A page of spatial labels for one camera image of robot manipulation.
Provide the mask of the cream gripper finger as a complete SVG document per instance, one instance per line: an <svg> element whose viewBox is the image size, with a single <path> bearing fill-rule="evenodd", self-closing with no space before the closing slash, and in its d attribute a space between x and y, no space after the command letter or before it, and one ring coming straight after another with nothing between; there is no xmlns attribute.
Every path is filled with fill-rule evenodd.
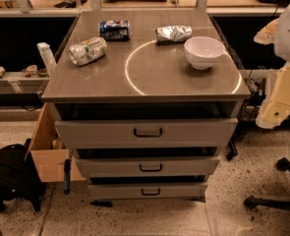
<svg viewBox="0 0 290 236"><path fill-rule="evenodd" d="M271 77L273 82L266 83L266 98L256 118L256 124L263 129L279 126L290 115L290 62Z"/></svg>
<svg viewBox="0 0 290 236"><path fill-rule="evenodd" d="M254 42L262 45L269 45L273 43L275 30L278 25L278 19L268 23L265 27L260 29L254 36Z"/></svg>

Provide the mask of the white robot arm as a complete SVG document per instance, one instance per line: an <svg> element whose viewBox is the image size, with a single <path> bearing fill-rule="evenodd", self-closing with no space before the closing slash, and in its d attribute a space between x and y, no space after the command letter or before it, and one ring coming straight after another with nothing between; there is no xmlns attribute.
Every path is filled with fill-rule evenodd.
<svg viewBox="0 0 290 236"><path fill-rule="evenodd" d="M290 115L290 4L278 18L273 45L275 55L286 63L273 82L266 82L265 99L256 118L256 124L264 129L279 126Z"/></svg>

